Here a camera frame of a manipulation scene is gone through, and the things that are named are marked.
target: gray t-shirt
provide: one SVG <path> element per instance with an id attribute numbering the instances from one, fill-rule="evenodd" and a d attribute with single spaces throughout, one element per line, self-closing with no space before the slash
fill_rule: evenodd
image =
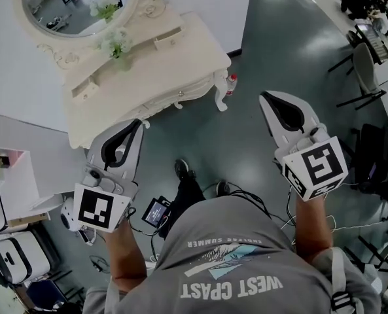
<path id="1" fill-rule="evenodd" d="M 155 271 L 113 313 L 330 313 L 331 262 L 320 254 L 318 270 L 306 263 L 245 199 L 202 201 L 175 223 Z M 345 270 L 365 314 L 378 314 L 379 297 L 362 273 L 348 259 Z M 105 289 L 90 289 L 83 313 L 103 313 L 105 298 Z"/>

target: flower vase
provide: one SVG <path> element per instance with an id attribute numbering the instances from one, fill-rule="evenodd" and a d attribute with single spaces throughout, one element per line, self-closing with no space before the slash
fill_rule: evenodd
<path id="1" fill-rule="evenodd" d="M 128 71 L 131 69 L 132 60 L 129 55 L 121 55 L 115 59 L 116 66 L 122 71 Z"/>

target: black strap buckle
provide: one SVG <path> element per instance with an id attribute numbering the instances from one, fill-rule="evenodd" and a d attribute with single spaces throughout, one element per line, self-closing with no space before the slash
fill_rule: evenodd
<path id="1" fill-rule="evenodd" d="M 351 295 L 348 292 L 336 292 L 332 297 L 332 310 L 337 311 L 338 309 L 344 308 L 346 306 L 354 306 L 354 303 L 351 299 Z"/>

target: forearm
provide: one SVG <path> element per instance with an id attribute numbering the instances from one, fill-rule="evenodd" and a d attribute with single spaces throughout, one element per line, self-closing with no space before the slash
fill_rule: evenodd
<path id="1" fill-rule="evenodd" d="M 105 242 L 114 282 L 120 290 L 131 291 L 146 278 L 147 271 L 129 223 L 124 220 L 113 233 L 105 234 Z"/>
<path id="2" fill-rule="evenodd" d="M 332 232 L 325 213 L 322 196 L 304 202 L 296 200 L 296 249 L 297 254 L 311 262 L 321 251 L 333 246 Z"/>

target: baseboard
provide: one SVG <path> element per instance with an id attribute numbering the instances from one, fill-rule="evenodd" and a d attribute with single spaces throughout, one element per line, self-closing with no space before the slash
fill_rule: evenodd
<path id="1" fill-rule="evenodd" d="M 234 50 L 234 51 L 230 51 L 229 53 L 227 53 L 227 56 L 229 56 L 230 58 L 233 58 L 233 57 L 236 57 L 236 56 L 240 56 L 242 52 L 243 52 L 243 49 L 240 48 L 240 49 L 237 49 L 237 50 Z"/>

